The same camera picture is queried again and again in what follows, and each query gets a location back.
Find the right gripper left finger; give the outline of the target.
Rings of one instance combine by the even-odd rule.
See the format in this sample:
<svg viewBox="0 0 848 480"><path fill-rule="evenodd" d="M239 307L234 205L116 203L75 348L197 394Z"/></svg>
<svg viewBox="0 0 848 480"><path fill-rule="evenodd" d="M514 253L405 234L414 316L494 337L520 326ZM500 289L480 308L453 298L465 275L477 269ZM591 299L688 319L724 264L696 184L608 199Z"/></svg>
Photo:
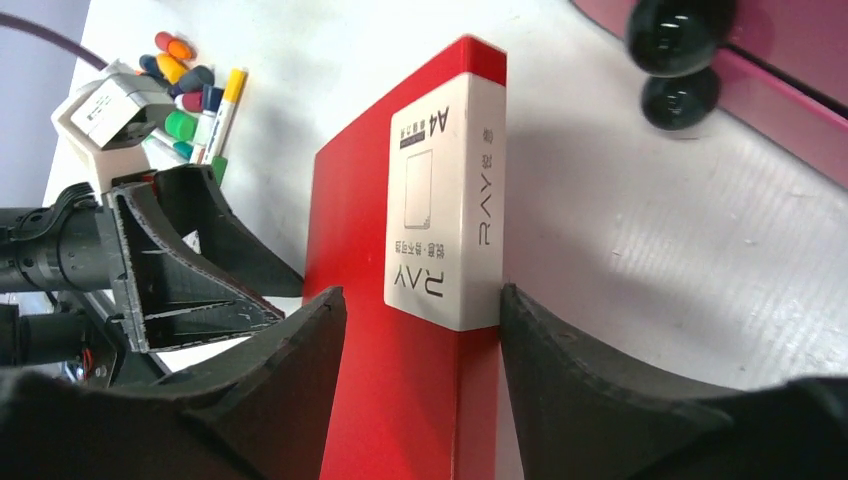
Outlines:
<svg viewBox="0 0 848 480"><path fill-rule="evenodd" d="M151 385L1 375L5 479L316 479L346 330L330 287L276 325Z"/></svg>

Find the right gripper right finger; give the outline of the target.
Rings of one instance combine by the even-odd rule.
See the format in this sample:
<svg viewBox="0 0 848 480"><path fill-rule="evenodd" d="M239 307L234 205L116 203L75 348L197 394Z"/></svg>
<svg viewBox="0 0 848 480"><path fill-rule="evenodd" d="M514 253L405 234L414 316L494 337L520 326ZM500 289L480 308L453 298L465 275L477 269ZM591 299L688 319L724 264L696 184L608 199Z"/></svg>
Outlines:
<svg viewBox="0 0 848 480"><path fill-rule="evenodd" d="M753 391L686 378L558 318L513 284L500 339L528 479L843 479L847 380Z"/></svg>

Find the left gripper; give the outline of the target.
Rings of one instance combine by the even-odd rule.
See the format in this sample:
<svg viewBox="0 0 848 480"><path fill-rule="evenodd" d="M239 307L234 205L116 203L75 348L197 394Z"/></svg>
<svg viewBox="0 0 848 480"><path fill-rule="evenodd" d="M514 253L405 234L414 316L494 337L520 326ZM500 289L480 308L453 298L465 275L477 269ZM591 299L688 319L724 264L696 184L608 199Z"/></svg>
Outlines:
<svg viewBox="0 0 848 480"><path fill-rule="evenodd" d="M47 314L3 303L3 352L98 351L101 342L127 352L107 314L71 304L110 287L137 352L250 336L283 319L267 299L301 296L303 277L234 215L213 169L160 170L154 184L157 196L150 185L113 188L106 211L87 184L50 207L1 210L1 292L67 296Z"/></svg>

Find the red A4 folder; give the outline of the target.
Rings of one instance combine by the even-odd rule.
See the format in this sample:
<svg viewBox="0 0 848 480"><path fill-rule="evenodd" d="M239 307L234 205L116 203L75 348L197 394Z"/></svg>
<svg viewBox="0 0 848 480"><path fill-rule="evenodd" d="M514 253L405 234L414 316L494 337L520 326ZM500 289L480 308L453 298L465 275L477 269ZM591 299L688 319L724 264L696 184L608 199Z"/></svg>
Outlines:
<svg viewBox="0 0 848 480"><path fill-rule="evenodd" d="M321 475L495 475L507 57L458 38L315 156L304 296L347 330Z"/></svg>

